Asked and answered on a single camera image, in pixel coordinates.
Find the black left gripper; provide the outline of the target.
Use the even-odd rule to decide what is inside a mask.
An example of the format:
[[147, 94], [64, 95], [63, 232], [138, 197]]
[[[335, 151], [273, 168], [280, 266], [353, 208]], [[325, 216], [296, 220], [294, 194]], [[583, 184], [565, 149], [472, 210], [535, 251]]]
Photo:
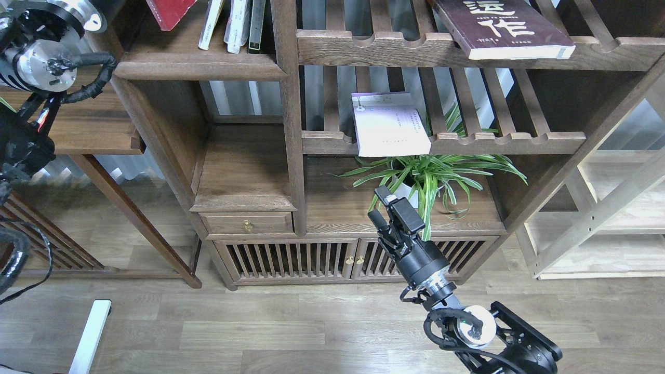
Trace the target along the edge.
[[80, 35], [102, 33], [109, 26], [107, 1], [33, 1], [31, 9], [46, 13], [41, 17], [43, 26], [53, 32], [73, 28]]

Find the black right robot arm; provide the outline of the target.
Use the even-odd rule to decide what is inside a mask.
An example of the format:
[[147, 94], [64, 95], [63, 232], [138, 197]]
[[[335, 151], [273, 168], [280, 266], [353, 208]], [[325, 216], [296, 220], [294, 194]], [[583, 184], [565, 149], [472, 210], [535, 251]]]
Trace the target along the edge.
[[407, 282], [401, 300], [427, 310], [423, 331], [430, 341], [454, 352], [471, 373], [557, 372], [561, 349], [505, 305], [465, 306], [456, 298], [456, 284], [446, 279], [449, 261], [433, 242], [421, 239], [425, 223], [406, 198], [397, 198], [385, 185], [375, 195], [389, 221], [377, 210], [368, 217]]

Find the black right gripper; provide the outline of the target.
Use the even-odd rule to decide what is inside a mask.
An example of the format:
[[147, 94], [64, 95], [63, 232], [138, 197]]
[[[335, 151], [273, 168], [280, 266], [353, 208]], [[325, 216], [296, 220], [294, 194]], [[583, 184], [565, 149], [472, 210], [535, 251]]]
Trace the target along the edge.
[[418, 232], [425, 228], [422, 218], [405, 198], [397, 198], [386, 185], [375, 190], [385, 206], [390, 222], [378, 210], [367, 213], [375, 226], [379, 244], [394, 261], [397, 270], [411, 289], [439, 291], [447, 285], [449, 261], [432, 241], [423, 240]]

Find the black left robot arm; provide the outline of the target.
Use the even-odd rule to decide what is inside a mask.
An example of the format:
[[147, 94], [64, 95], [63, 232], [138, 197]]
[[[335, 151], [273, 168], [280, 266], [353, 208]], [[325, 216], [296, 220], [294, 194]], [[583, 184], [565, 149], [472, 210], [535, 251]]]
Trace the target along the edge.
[[93, 99], [117, 67], [111, 52], [73, 50], [86, 32], [103, 33], [123, 1], [14, 1], [2, 12], [2, 85], [30, 92], [15, 110], [2, 102], [2, 202], [55, 158], [48, 137], [63, 104]]

